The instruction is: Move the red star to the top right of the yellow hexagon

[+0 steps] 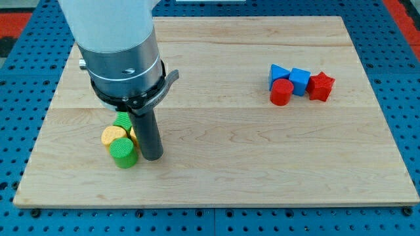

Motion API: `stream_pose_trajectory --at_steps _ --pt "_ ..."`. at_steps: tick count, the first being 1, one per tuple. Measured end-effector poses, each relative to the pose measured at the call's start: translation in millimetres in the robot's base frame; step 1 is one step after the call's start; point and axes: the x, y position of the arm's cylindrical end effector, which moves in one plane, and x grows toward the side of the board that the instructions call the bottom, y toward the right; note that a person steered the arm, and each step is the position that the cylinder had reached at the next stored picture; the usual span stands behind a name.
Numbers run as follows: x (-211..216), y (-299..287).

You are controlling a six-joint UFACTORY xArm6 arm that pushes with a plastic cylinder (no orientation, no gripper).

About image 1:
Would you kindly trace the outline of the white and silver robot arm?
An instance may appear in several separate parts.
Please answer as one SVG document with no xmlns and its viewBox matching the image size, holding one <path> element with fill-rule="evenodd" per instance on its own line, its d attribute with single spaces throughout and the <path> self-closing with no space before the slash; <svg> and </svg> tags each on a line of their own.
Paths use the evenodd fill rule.
<svg viewBox="0 0 420 236">
<path fill-rule="evenodd" d="M 161 90 L 152 11 L 159 0 L 58 0 L 107 108 L 140 109 Z"/>
</svg>

